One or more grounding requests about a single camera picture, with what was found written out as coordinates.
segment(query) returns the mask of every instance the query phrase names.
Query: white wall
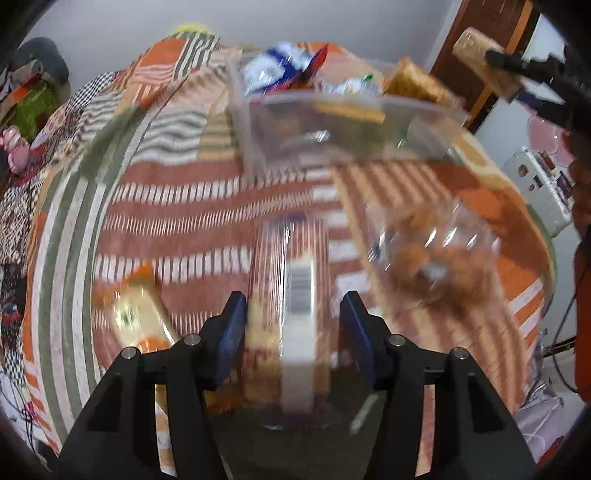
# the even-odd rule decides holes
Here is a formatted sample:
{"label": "white wall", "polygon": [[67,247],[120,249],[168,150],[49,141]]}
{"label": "white wall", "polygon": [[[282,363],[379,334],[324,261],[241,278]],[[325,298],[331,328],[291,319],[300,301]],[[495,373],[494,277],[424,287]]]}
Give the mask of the white wall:
{"label": "white wall", "polygon": [[410,55],[425,64],[458,0],[57,0],[27,38],[50,37],[75,90],[121,69],[181,23],[207,25],[227,42],[334,41],[371,59]]}
{"label": "white wall", "polygon": [[[525,51],[525,57],[546,59],[548,53],[553,53],[563,58],[563,49],[564,40],[545,17],[540,17]],[[528,86],[538,96],[554,101],[560,100],[545,86],[533,82]],[[528,146],[527,121],[530,116],[531,113],[519,103],[514,102],[509,105],[504,100],[499,100],[479,128],[476,137],[497,165],[502,166],[519,147]],[[542,328],[548,329],[546,343],[554,339],[558,324],[573,295],[573,255],[579,244],[579,237],[574,227],[569,226],[553,240],[553,243],[556,249],[558,276],[552,306],[542,322]],[[571,337],[576,333],[575,309],[573,307],[573,311],[569,314],[559,339]]]}

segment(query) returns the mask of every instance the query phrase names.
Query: transparent plastic bin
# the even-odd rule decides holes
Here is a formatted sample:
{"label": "transparent plastic bin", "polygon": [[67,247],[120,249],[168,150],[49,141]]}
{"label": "transparent plastic bin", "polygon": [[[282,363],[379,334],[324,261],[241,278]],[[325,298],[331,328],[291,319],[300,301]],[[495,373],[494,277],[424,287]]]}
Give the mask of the transparent plastic bin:
{"label": "transparent plastic bin", "polygon": [[[441,159],[469,117],[459,107],[392,95],[286,90],[246,96],[241,70],[257,54],[228,60],[232,121],[246,173],[385,158]],[[383,75],[395,67],[365,61]]]}

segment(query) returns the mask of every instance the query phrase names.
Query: brown door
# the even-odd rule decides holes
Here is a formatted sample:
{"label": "brown door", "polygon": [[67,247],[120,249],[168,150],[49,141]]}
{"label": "brown door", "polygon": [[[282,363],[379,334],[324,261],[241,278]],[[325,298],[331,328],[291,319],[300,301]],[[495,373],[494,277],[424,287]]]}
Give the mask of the brown door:
{"label": "brown door", "polygon": [[464,0],[431,73],[454,93],[466,99],[473,116],[484,104],[485,85],[452,53],[454,43],[468,27],[474,27],[513,53],[530,17],[527,0]]}

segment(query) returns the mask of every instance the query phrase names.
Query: pink stuffed animal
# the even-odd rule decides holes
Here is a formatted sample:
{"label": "pink stuffed animal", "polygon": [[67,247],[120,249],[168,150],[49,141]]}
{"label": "pink stuffed animal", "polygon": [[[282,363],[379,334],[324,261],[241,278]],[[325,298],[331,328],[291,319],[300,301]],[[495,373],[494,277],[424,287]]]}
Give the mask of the pink stuffed animal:
{"label": "pink stuffed animal", "polygon": [[24,171],[29,163],[29,143],[18,130],[18,127],[11,125],[2,132],[0,147],[8,154],[8,165],[15,175]]}

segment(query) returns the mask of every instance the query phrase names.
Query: striped fabric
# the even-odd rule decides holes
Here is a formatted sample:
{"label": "striped fabric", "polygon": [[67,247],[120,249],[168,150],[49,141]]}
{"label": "striped fabric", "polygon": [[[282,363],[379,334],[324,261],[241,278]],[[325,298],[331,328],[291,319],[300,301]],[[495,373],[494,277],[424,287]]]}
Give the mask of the striped fabric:
{"label": "striped fabric", "polygon": [[[181,335],[198,331],[232,290],[248,292],[258,225],[296,212],[323,219],[328,228],[335,320],[338,299],[357,290],[392,331],[420,346],[470,349],[508,408],[518,408],[553,278],[547,247],[523,199],[506,182],[494,181],[501,178],[498,170],[484,175],[470,166],[420,161],[312,168],[249,180],[241,173],[226,113],[225,77],[216,74],[220,59],[236,51],[212,49],[211,43],[202,35],[177,34],[119,72],[101,103],[90,105],[97,118],[111,120],[89,145],[80,143],[37,212],[25,373],[52,447],[59,451],[100,378],[99,365],[107,368],[120,347],[104,315],[91,312],[91,285],[107,286],[150,263],[173,326]],[[202,55],[204,46],[209,54]],[[138,100],[148,83],[137,83],[136,72],[149,64],[150,55],[165,59],[152,63],[175,65],[173,78],[169,87]],[[208,66],[206,58],[216,66]],[[174,80],[183,72],[188,76]],[[103,113],[107,105],[109,112]],[[86,119],[86,134],[92,135],[90,114]],[[461,146],[466,154],[469,148]],[[488,161],[469,152],[480,156],[480,163]],[[393,286],[367,259],[364,205],[403,207],[453,196],[485,218],[502,240],[493,301],[464,311],[430,306],[399,312]],[[331,349],[336,354],[339,345]],[[427,391],[418,472],[429,468],[433,398]],[[163,422],[159,417],[157,423]],[[169,469],[170,460],[163,447],[161,461]]]}

